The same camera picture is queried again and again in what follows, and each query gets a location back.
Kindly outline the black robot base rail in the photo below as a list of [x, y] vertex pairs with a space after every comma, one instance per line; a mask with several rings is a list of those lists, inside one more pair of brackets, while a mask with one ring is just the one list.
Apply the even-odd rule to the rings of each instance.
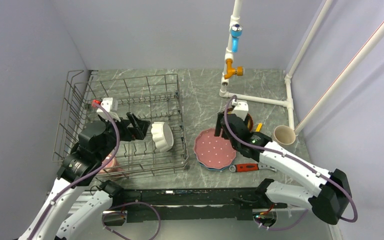
[[124, 189], [108, 211], [122, 213], [127, 223], [161, 220], [236, 219], [251, 221], [269, 210], [271, 215], [291, 214], [296, 206], [268, 204], [253, 187]]

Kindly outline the white scalloped bowl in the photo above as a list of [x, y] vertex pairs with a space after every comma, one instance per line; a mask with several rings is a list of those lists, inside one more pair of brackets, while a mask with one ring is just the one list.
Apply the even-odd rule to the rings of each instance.
[[156, 149], [161, 153], [169, 151], [174, 145], [173, 132], [166, 122], [153, 122], [151, 135]]

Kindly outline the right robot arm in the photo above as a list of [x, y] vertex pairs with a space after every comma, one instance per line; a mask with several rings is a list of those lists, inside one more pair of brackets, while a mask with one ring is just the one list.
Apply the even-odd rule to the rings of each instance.
[[243, 157], [274, 168], [298, 182], [298, 186], [287, 185], [265, 178], [255, 190], [255, 200], [260, 207], [285, 203], [305, 208], [330, 225], [340, 220], [357, 221], [348, 177], [342, 170], [329, 171], [303, 160], [269, 136], [250, 131], [246, 123], [232, 113], [218, 113], [214, 135], [228, 140]]

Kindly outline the pink ghost pattern mug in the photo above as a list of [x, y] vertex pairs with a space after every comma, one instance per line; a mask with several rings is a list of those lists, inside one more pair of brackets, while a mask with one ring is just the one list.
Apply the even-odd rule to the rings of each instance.
[[117, 160], [117, 157], [115, 156], [115, 151], [112, 150], [109, 155], [105, 158], [105, 161], [109, 160], [112, 156], [113, 159], [107, 163], [107, 165], [101, 169], [98, 174], [108, 174], [108, 173], [116, 173], [116, 172], [123, 172], [124, 170], [120, 167], [120, 164]]

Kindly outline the pink polka dot plate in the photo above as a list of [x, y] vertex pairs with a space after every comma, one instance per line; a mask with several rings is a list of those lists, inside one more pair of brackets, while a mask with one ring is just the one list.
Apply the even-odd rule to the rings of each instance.
[[215, 128], [209, 128], [200, 132], [194, 140], [193, 151], [197, 160], [231, 159], [237, 156], [229, 140], [214, 136]]

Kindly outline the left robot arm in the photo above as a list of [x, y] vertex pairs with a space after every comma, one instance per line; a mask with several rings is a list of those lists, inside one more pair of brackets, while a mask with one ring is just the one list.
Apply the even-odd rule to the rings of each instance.
[[107, 180], [75, 213], [69, 211], [95, 175], [115, 158], [121, 141], [144, 140], [151, 125], [133, 113], [127, 119], [99, 120], [85, 124], [78, 141], [63, 160], [45, 203], [20, 236], [21, 240], [73, 240], [106, 209], [124, 203], [122, 187]]

